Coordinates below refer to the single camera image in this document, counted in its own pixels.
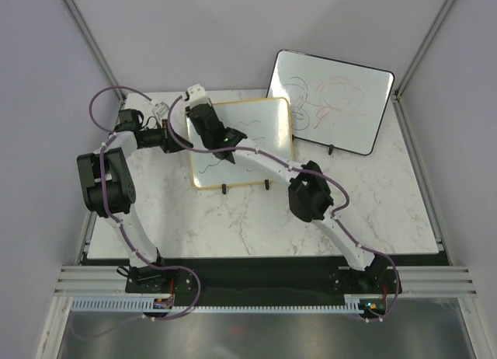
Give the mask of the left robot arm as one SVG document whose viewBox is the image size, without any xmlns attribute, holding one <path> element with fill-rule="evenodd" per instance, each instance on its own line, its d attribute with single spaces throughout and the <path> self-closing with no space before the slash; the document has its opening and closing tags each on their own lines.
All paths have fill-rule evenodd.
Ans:
<svg viewBox="0 0 497 359">
<path fill-rule="evenodd" d="M 153 292 L 164 291 L 170 282 L 161 254 L 149 239 L 134 207 L 137 193 L 127 159 L 137 150 L 160 148 L 176 153 L 192 144 L 171 136 L 166 126 L 144 129 L 143 113 L 125 109 L 99 150 L 77 157 L 85 206 L 110 225 L 127 251 L 132 268 L 148 267 L 143 283 Z"/>
</svg>

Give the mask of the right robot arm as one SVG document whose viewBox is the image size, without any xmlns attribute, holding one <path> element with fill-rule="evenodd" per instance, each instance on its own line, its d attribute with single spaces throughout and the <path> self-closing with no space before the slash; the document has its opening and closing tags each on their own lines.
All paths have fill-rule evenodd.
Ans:
<svg viewBox="0 0 497 359">
<path fill-rule="evenodd" d="M 209 99 L 189 100 L 186 116 L 200 136 L 201 152 L 209 152 L 235 166 L 254 169 L 286 185 L 291 213 L 315 225 L 332 241 L 352 269 L 353 280 L 361 291 L 373 292 L 383 284 L 388 260 L 361 245 L 340 223 L 330 181 L 316 162 L 302 165 L 262 150 L 246 134 L 224 126 Z"/>
</svg>

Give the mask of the yellow-framed whiteboard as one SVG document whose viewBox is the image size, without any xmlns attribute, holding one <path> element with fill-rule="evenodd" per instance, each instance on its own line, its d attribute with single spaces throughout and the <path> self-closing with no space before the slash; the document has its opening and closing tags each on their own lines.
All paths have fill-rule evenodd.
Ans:
<svg viewBox="0 0 497 359">
<path fill-rule="evenodd" d="M 290 104 L 282 97 L 215 103 L 217 118 L 225 127 L 240 131 L 248 137 L 249 146 L 285 162 L 294 159 Z M 201 136 L 190 115 L 186 115 L 188 139 L 200 152 L 190 152 L 193 185 L 197 189 L 248 185 L 270 181 L 262 169 L 253 169 L 239 162 L 221 161 L 206 153 Z"/>
</svg>

